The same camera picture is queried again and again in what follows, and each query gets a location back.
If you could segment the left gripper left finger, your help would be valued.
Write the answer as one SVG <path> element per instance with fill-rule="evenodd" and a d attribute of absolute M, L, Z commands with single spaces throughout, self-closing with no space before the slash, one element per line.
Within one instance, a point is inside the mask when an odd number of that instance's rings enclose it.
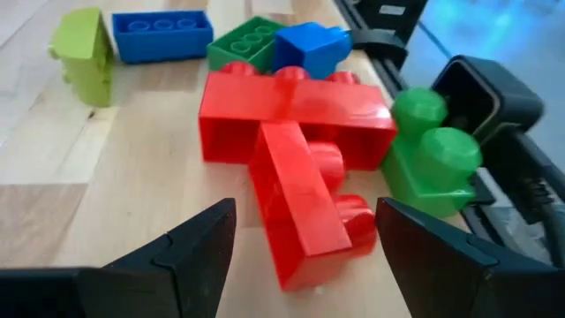
<path fill-rule="evenodd" d="M 100 268 L 4 269 L 3 317 L 214 317 L 237 207 L 224 198 Z"/>

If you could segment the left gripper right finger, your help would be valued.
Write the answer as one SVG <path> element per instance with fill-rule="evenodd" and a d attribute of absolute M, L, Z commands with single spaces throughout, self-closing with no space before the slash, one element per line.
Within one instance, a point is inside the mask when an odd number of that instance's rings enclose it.
<path fill-rule="evenodd" d="M 381 197 L 375 226 L 414 317 L 564 316 L 563 269 Z"/>

